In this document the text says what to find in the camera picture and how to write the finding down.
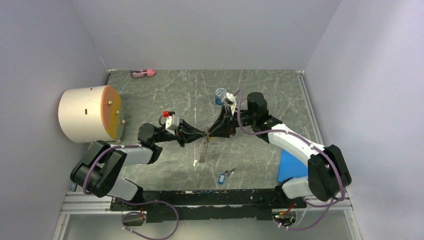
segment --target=white wall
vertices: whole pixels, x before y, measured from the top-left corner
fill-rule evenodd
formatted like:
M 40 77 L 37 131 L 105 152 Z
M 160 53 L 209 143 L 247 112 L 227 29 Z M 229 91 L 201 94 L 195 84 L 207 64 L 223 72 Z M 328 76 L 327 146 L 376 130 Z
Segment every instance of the white wall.
M 424 239 L 424 1 L 343 0 L 306 68 L 365 240 Z
M 71 0 L 109 69 L 303 70 L 341 0 Z
M 0 239 L 52 239 L 86 147 L 62 133 L 66 89 L 108 72 L 68 0 L 0 3 Z

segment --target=metal frame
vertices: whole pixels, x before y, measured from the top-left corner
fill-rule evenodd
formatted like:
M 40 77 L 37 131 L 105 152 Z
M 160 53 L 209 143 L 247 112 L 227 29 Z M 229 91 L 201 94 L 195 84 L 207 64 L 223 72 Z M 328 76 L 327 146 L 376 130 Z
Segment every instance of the metal frame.
M 57 221 L 56 230 L 53 235 L 53 240 L 63 240 L 65 236 L 65 232 L 69 223 L 69 219 L 71 215 L 123 215 L 130 211 L 111 211 L 109 208 L 111 207 L 111 203 L 113 198 L 110 196 L 104 197 L 96 197 L 94 195 L 85 195 L 83 192 L 68 192 L 66 193 L 65 199 L 63 201 L 62 209 L 60 210 L 59 220 Z M 310 198 L 309 202 L 313 204 L 325 204 L 324 202 L 316 199 Z M 213 205 L 214 207 L 225 207 L 227 205 Z M 229 205 L 230 207 L 238 207 L 238 205 Z M 200 207 L 197 205 L 184 205 L 175 207 L 187 207 L 187 208 L 196 208 Z M 286 208 L 275 208 L 272 209 L 273 213 L 286 211 Z M 307 207 L 307 208 L 296 208 L 297 213 L 304 211 L 322 211 L 322 208 L 316 207 Z M 352 206 L 350 205 L 350 201 L 347 199 L 346 201 L 338 202 L 330 208 L 330 211 L 345 211 L 350 213 L 352 212 Z M 349 229 L 352 234 L 354 229 L 358 229 L 355 225 L 349 224 Z
M 308 95 L 307 88 L 305 86 L 305 81 L 302 75 L 302 72 L 299 72 L 297 77 L 300 83 L 303 95 L 305 97 L 306 108 L 308 109 L 309 118 L 312 124 L 312 128 L 319 144 L 324 144 L 321 137 L 320 130 L 318 128 L 317 120 L 314 115 L 312 108 L 311 100 Z M 65 232 L 69 223 L 71 215 L 122 215 L 128 213 L 128 211 L 111 211 L 110 206 L 112 203 L 112 197 L 105 196 L 98 198 L 94 195 L 85 195 L 82 192 L 68 192 L 63 201 L 62 209 L 60 210 L 59 220 L 53 235 L 53 240 L 63 240 Z M 311 198 L 309 202 L 317 205 L 325 204 L 316 198 Z M 224 205 L 214 205 L 214 207 L 223 207 Z M 272 209 L 272 212 L 283 212 L 287 209 L 278 208 Z M 322 211 L 322 208 L 307 207 L 307 208 L 296 208 L 296 212 L 304 211 Z M 335 205 L 331 206 L 330 211 L 344 211 L 346 217 L 346 222 L 350 231 L 351 238 L 353 240 L 361 240 L 362 236 L 358 228 L 358 224 L 353 212 L 350 198 L 347 197 L 345 201 L 338 202 Z
M 305 97 L 306 108 L 309 110 L 308 111 L 309 118 L 312 124 L 313 131 L 315 133 L 315 137 L 318 140 L 319 144 L 324 145 L 320 128 L 318 127 L 317 119 L 315 117 L 314 110 L 312 108 L 311 99 L 309 98 L 308 90 L 306 88 L 306 84 L 304 80 L 305 71 L 296 71 L 296 73 L 297 73 L 298 81 L 300 83 L 303 95 Z M 349 198 L 349 193 L 346 192 L 346 199 L 343 202 L 348 202 L 348 205 L 350 206 L 349 209 L 344 210 L 344 216 L 346 217 L 346 220 L 347 220 L 347 225 L 349 227 L 350 235 L 353 240 L 361 240 L 362 239 L 361 232 L 359 230 L 358 223 L 355 218 L 354 209 L 352 208 L 351 200 Z

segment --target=cylindrical container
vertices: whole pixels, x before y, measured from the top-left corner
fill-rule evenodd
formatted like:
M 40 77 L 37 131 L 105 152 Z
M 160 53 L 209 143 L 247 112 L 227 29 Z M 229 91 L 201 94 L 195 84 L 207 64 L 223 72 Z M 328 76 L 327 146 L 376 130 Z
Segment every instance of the cylindrical container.
M 215 90 L 215 103 L 218 105 L 224 105 L 224 103 L 221 101 L 221 95 L 225 94 L 227 90 L 220 87 L 217 90 Z
M 121 97 L 110 85 L 65 91 L 58 117 L 62 131 L 75 143 L 114 141 L 124 130 Z

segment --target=pink marker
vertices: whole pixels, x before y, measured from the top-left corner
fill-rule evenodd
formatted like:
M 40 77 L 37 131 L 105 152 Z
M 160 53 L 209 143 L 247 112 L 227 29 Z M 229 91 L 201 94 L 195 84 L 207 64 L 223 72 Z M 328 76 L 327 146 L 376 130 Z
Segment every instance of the pink marker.
M 142 71 L 131 70 L 130 75 L 131 75 L 131 78 L 138 79 L 138 78 L 144 78 L 144 77 L 153 77 L 155 73 L 156 73 L 155 70 L 149 68 L 147 70 L 142 70 Z

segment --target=floor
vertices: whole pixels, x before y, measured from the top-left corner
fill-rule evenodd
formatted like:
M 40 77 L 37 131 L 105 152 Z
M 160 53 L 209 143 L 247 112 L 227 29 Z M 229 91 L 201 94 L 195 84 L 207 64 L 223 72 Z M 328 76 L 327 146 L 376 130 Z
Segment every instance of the floor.
M 218 117 L 221 106 L 215 104 L 215 90 L 234 93 L 263 93 L 269 113 L 281 119 L 295 132 L 317 142 L 305 94 L 295 71 L 289 70 L 159 70 L 154 77 L 130 77 L 128 70 L 112 71 L 108 84 L 122 98 L 125 114 L 123 144 L 136 144 L 141 124 L 158 125 L 158 117 L 174 111 L 198 129 L 205 129 Z M 239 130 L 231 138 L 214 138 L 204 163 L 197 163 L 202 139 L 184 148 L 177 142 L 158 143 L 163 151 L 154 164 L 124 167 L 122 178 L 145 190 L 215 190 L 274 188 L 280 166 L 281 148 L 244 134 Z M 235 168 L 223 185 L 220 174 Z

